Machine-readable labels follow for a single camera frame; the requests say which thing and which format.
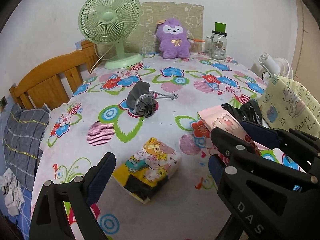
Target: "blue plaid pillowcase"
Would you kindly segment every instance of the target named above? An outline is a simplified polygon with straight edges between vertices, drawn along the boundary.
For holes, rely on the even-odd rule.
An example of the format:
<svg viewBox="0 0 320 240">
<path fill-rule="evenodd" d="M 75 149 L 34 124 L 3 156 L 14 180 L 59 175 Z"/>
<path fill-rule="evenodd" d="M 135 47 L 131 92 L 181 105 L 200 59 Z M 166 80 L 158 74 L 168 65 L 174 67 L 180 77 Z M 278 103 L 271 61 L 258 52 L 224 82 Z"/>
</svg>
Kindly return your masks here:
<svg viewBox="0 0 320 240">
<path fill-rule="evenodd" d="M 4 129 L 3 145 L 7 166 L 20 184 L 30 191 L 43 153 L 39 145 L 48 120 L 47 109 L 22 110 L 15 104 Z"/>
</svg>

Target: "mason jar handle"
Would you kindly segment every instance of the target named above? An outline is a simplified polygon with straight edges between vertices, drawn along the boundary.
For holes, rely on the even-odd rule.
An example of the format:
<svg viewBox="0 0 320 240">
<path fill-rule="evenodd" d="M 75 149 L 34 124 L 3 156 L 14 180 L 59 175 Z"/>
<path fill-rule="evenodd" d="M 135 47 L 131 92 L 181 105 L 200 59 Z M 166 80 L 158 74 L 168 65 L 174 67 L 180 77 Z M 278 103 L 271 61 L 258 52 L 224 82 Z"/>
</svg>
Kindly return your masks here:
<svg viewBox="0 0 320 240">
<path fill-rule="evenodd" d="M 207 49 L 207 50 L 212 49 L 212 40 L 211 40 L 211 37 L 206 37 L 206 38 L 205 38 L 204 47 L 205 47 L 205 49 Z"/>
</svg>

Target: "pink package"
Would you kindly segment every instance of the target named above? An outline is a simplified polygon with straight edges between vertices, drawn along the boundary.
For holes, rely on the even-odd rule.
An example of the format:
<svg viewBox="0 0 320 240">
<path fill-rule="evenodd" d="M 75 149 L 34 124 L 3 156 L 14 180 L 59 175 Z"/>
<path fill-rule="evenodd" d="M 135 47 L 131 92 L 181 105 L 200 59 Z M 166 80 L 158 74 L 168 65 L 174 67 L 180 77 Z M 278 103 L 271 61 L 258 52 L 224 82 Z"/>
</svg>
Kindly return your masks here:
<svg viewBox="0 0 320 240">
<path fill-rule="evenodd" d="M 257 155 L 261 155 L 258 147 L 252 141 L 251 137 L 247 134 L 247 132 L 242 128 L 242 126 L 237 122 L 237 120 L 226 110 L 224 110 L 221 106 L 211 107 L 205 110 L 198 112 L 202 122 L 204 125 L 212 131 L 213 128 L 219 127 L 228 133 L 232 133 L 234 136 L 244 140 L 251 144 Z M 229 160 L 224 157 L 224 155 L 219 155 L 222 161 L 228 165 Z"/>
</svg>

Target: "yellow bow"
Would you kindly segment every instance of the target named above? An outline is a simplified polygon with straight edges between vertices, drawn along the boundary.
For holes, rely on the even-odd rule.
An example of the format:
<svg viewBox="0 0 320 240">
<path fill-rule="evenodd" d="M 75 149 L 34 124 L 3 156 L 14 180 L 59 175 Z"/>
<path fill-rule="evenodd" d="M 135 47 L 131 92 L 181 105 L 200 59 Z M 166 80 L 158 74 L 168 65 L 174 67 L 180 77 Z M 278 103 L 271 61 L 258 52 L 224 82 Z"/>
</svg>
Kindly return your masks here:
<svg viewBox="0 0 320 240">
<path fill-rule="evenodd" d="M 171 43 L 175 43 L 175 45 L 174 46 L 180 46 L 181 47 L 181 45 L 179 44 L 179 43 L 181 43 L 182 42 L 182 40 L 172 40 L 171 41 Z"/>
</svg>

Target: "fan stand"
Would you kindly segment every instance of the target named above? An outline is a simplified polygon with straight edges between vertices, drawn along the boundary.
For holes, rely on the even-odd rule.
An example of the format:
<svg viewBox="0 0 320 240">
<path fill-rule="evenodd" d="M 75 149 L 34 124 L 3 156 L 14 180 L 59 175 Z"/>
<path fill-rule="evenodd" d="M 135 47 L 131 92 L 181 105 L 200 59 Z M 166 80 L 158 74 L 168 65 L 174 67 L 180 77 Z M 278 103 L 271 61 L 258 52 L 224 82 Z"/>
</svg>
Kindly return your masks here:
<svg viewBox="0 0 320 240">
<path fill-rule="evenodd" d="M 135 65 L 143 60 L 139 53 L 124 53 L 123 41 L 116 43 L 117 55 L 108 59 L 104 67 L 106 69 L 124 68 Z"/>
</svg>

